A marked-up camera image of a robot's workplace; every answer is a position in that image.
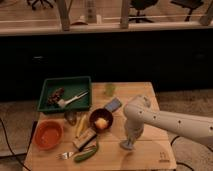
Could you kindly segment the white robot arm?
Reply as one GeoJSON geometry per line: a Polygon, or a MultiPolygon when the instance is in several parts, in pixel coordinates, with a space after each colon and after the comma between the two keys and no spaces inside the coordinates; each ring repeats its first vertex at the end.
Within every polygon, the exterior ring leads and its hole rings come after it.
{"type": "Polygon", "coordinates": [[[151,108],[150,100],[137,95],[123,108],[129,140],[138,139],[149,124],[213,148],[213,118],[174,113],[151,108]]]}

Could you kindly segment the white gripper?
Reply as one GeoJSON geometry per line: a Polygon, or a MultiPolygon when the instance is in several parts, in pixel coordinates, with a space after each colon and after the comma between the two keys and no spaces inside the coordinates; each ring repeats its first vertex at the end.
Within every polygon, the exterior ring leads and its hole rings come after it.
{"type": "Polygon", "coordinates": [[[144,124],[143,123],[133,123],[127,121],[125,123],[125,132],[127,136],[128,143],[134,143],[143,133],[144,124]]]}

